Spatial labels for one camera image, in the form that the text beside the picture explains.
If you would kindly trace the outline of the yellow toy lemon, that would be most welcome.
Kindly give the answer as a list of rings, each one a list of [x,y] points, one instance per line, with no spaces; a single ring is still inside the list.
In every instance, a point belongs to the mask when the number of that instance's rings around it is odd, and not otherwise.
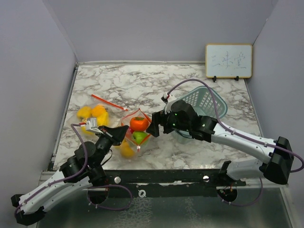
[[[98,126],[108,126],[110,123],[109,113],[102,105],[96,105],[92,111],[91,115],[97,119]]]

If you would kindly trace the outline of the orange toy pepper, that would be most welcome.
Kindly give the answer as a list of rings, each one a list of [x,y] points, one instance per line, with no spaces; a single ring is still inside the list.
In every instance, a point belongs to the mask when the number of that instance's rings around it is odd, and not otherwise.
[[[145,117],[133,117],[130,120],[130,128],[134,131],[145,131],[149,126],[149,121]]]

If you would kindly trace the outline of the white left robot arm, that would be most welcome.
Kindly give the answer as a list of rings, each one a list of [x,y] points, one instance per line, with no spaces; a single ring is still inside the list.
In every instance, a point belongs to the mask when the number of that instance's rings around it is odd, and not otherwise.
[[[112,146],[120,145],[128,131],[128,126],[97,128],[98,140],[84,142],[74,155],[61,165],[47,181],[26,194],[11,197],[16,208],[16,222],[25,226],[32,225],[44,218],[48,210],[65,197],[85,188],[109,188],[109,179],[102,167],[104,157]]]

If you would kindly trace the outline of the green toy apple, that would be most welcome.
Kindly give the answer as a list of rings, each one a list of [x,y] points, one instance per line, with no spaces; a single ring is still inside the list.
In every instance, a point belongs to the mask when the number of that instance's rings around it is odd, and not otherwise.
[[[146,132],[134,131],[132,136],[137,145],[145,145],[148,141],[147,139],[144,140],[148,136]]]

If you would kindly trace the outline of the clear orange-zip bag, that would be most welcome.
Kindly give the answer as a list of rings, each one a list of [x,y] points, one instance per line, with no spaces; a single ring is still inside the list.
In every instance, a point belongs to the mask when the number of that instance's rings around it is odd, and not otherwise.
[[[144,151],[151,136],[146,131],[151,122],[149,116],[140,108],[121,118],[120,125],[128,126],[124,140],[119,146],[122,157],[132,159]]]
[[[82,126],[76,129],[82,138],[85,141],[93,140],[96,138],[96,135],[87,131],[85,127],[88,118],[96,118],[98,126],[116,127],[127,111],[126,107],[119,106],[92,94],[84,105],[76,108],[72,116],[67,120],[66,125],[70,127],[71,124],[80,123]]]

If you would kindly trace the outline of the orange-yellow toy bell pepper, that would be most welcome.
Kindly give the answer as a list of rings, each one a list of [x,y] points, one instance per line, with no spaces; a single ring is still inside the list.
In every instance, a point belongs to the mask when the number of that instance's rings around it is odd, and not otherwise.
[[[122,144],[120,145],[120,154],[122,157],[127,159],[130,159],[135,156],[135,152],[130,147],[128,142],[122,142]]]

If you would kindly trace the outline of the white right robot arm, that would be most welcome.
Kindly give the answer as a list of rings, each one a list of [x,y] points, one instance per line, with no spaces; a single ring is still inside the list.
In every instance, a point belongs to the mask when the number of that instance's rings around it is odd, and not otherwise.
[[[273,140],[237,131],[213,117],[198,115],[182,100],[174,102],[170,108],[154,112],[147,133],[158,137],[159,126],[163,127],[165,134],[184,131],[193,139],[226,145],[253,156],[252,160],[227,161],[222,165],[218,180],[224,186],[241,178],[259,177],[276,184],[288,183],[294,156],[290,142],[284,137]]]

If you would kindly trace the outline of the yellow toy bell pepper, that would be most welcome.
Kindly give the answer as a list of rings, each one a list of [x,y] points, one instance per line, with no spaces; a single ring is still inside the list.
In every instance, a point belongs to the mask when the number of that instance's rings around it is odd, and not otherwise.
[[[80,120],[85,119],[85,118],[90,118],[92,116],[91,115],[91,111],[92,111],[91,107],[89,107],[89,106],[83,106],[82,108],[80,108],[77,111],[76,116]]]

